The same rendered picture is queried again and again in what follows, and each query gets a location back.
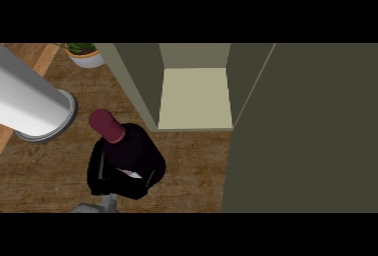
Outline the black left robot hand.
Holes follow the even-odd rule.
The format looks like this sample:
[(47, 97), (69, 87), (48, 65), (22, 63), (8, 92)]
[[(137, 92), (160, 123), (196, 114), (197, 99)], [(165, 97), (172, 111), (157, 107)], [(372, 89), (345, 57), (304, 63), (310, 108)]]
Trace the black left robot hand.
[(140, 199), (149, 188), (160, 181), (165, 174), (165, 160), (156, 149), (152, 147), (141, 154), (129, 170), (140, 175), (140, 178), (129, 177), (109, 163), (103, 145), (103, 138), (94, 144), (87, 168), (87, 185), (92, 195), (107, 195), (110, 193), (129, 199)]

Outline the dark wine bottle maroon cap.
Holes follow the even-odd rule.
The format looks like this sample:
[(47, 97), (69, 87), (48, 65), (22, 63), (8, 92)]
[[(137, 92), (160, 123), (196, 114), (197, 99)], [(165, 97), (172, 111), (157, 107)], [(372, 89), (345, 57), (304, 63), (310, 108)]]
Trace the dark wine bottle maroon cap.
[(104, 139), (109, 164), (156, 183), (163, 175), (165, 162), (144, 129), (132, 123), (121, 124), (106, 109), (91, 112), (88, 124)]

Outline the olive open cabinet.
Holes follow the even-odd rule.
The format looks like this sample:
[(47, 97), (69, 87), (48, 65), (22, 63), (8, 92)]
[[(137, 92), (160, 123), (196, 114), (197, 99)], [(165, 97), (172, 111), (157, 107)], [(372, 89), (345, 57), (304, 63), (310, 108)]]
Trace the olive open cabinet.
[(98, 43), (95, 47), (150, 131), (234, 128), (271, 43)]

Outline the dark olive cabinet door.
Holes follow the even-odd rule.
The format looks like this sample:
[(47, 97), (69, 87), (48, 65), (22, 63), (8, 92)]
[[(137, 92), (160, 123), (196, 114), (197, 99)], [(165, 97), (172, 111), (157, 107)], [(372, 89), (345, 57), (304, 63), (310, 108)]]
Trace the dark olive cabinet door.
[(224, 212), (378, 212), (378, 44), (279, 44), (230, 136)]

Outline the white cylinder with grey base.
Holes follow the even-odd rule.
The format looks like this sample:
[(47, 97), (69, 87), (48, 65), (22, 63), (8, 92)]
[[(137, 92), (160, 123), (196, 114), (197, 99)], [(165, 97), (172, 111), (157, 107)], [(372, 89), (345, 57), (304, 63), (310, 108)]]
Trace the white cylinder with grey base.
[(76, 117), (73, 95), (56, 89), (4, 46), (0, 46), (0, 124), (20, 139), (44, 143)]

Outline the green plant in white pot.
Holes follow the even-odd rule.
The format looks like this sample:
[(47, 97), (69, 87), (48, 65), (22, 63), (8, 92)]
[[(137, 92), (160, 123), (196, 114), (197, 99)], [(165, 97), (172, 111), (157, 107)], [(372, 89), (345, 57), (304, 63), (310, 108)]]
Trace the green plant in white pot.
[(92, 43), (57, 43), (72, 62), (81, 68), (97, 68), (104, 60)]

